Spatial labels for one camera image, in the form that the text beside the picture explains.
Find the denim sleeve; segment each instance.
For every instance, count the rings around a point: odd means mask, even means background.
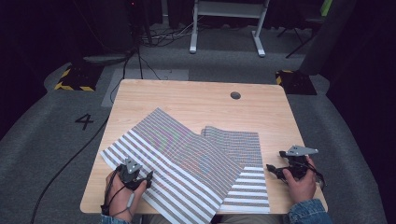
[[[332,223],[319,199],[295,204],[289,211],[289,219],[291,224]]]
[[[105,215],[101,215],[102,216],[102,224],[130,224],[129,222],[122,220],[122,219],[118,219],[116,217],[108,217]]]

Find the human hand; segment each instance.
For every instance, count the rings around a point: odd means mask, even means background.
[[[315,167],[311,158],[306,157],[306,160]],[[300,180],[295,180],[288,169],[283,169],[283,175],[288,181],[290,197],[295,203],[300,203],[314,198],[315,191],[317,190],[317,179],[312,170],[308,169],[305,176]]]
[[[111,172],[106,178],[107,186],[110,182],[112,175],[113,172]],[[107,202],[106,202],[106,204],[109,204],[111,199],[113,199],[111,201],[111,204],[109,205],[110,206],[109,215],[111,217],[116,217],[130,222],[134,216],[139,201],[146,190],[146,185],[147,185],[147,181],[145,180],[142,183],[140,183],[139,187],[135,191],[132,191],[131,189],[127,189],[124,187],[124,184],[120,180],[119,174],[116,174],[114,176],[113,184],[108,193]],[[127,208],[128,200],[131,197],[131,194],[134,194],[134,201],[128,211],[126,210],[126,208]]]

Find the folded striped fabric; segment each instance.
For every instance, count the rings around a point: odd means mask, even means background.
[[[239,162],[160,108],[100,154],[113,169],[129,157],[143,165],[139,177],[154,171],[143,197],[171,223],[209,223],[245,173]]]
[[[205,127],[201,135],[222,153],[244,167],[219,210],[268,214],[270,206],[259,135],[249,132],[223,131],[210,126]]]

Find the white desk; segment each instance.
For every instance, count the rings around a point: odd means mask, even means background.
[[[262,47],[262,42],[260,41],[260,32],[262,31],[262,23],[264,22],[265,14],[267,12],[268,3],[269,0],[265,0],[264,4],[206,2],[195,0],[190,53],[195,53],[197,51],[198,15],[206,15],[259,19],[257,30],[252,31],[251,33],[259,56],[264,57],[265,51]]]

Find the number 4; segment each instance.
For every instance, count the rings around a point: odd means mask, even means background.
[[[93,123],[93,120],[90,120],[90,118],[91,118],[91,115],[86,114],[86,115],[82,116],[81,118],[76,119],[75,123],[83,123],[84,127],[82,128],[82,131],[85,131],[88,123]]]

